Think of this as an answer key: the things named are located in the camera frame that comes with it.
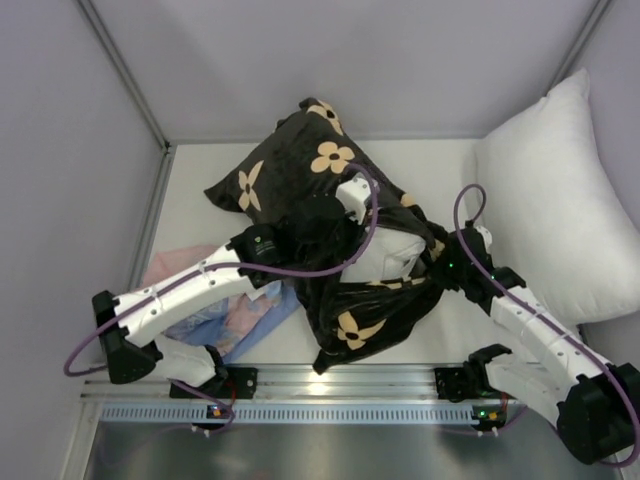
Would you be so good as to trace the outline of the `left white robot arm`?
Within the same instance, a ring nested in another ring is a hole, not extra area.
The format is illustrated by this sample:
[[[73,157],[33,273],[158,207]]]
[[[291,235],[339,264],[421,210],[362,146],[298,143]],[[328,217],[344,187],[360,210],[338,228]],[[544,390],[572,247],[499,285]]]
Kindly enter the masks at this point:
[[[218,301],[257,293],[274,281],[342,272],[353,258],[310,271],[303,256],[330,234],[356,245],[362,255],[368,242],[348,235],[360,233],[366,216],[376,213],[377,202],[370,195],[311,198],[282,221],[247,228],[206,259],[158,284],[119,296],[108,291],[95,295],[92,304],[110,382],[129,384],[155,373],[183,389],[208,386],[223,374],[219,353],[173,340],[166,330]]]

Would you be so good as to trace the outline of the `black floral pillowcase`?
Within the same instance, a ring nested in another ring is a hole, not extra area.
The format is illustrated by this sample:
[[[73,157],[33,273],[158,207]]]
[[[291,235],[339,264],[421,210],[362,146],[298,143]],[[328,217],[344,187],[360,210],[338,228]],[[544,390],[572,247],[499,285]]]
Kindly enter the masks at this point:
[[[337,187],[366,170],[377,187],[378,222],[364,221],[365,236],[377,226],[419,235],[426,248],[412,271],[393,280],[342,283],[341,273],[292,279],[320,351],[317,374],[365,359],[404,340],[430,313],[443,289],[432,263],[448,233],[431,222],[412,197],[396,186],[347,135],[336,111],[308,98],[222,180],[205,189],[216,207],[243,213],[255,224],[276,224],[312,197],[335,196]]]

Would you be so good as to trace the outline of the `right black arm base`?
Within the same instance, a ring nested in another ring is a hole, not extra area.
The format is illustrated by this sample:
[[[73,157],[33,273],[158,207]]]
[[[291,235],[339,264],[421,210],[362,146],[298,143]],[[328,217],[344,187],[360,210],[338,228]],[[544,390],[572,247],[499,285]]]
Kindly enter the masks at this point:
[[[486,366],[496,357],[511,353],[512,350],[504,345],[492,344],[471,353],[459,366],[435,368],[438,398],[452,403],[480,398],[495,399],[498,390],[490,385]]]

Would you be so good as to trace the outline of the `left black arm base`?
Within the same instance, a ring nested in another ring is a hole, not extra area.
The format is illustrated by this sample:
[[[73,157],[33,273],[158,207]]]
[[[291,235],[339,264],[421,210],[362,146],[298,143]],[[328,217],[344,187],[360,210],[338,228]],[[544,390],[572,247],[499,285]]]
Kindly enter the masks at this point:
[[[256,392],[258,372],[253,367],[227,366],[222,374],[218,373],[202,386],[194,387],[194,390],[219,400],[251,400]]]

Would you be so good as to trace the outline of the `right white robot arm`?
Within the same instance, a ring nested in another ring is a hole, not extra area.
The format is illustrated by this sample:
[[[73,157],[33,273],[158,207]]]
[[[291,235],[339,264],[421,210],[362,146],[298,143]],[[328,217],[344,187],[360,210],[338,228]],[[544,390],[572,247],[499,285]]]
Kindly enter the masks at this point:
[[[441,398],[461,401],[504,394],[536,412],[567,450],[590,465],[630,449],[639,456],[639,372],[587,347],[536,299],[509,267],[496,267],[489,232],[472,222],[449,234],[431,274],[461,291],[518,344],[471,353],[458,369],[438,369]]]

